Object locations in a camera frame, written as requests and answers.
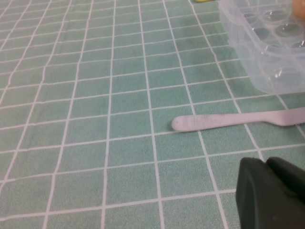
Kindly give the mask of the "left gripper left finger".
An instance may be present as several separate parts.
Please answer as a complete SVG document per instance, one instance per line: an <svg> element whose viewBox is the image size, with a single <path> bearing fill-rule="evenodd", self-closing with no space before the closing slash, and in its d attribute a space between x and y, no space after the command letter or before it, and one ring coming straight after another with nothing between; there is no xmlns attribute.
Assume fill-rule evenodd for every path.
<svg viewBox="0 0 305 229"><path fill-rule="evenodd" d="M235 199L241 228L295 227L295 193L285 181L294 172L295 165L278 157L240 161Z"/></svg>

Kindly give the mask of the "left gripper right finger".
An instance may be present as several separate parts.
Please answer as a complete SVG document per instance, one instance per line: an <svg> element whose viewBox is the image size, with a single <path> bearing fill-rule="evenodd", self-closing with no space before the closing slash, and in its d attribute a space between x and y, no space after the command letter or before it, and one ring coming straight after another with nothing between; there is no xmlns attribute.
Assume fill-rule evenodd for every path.
<svg viewBox="0 0 305 229"><path fill-rule="evenodd" d="M303 229L305 227L305 171L294 164L279 158L271 157L267 165L276 176L276 198L279 211L280 229Z"/></svg>

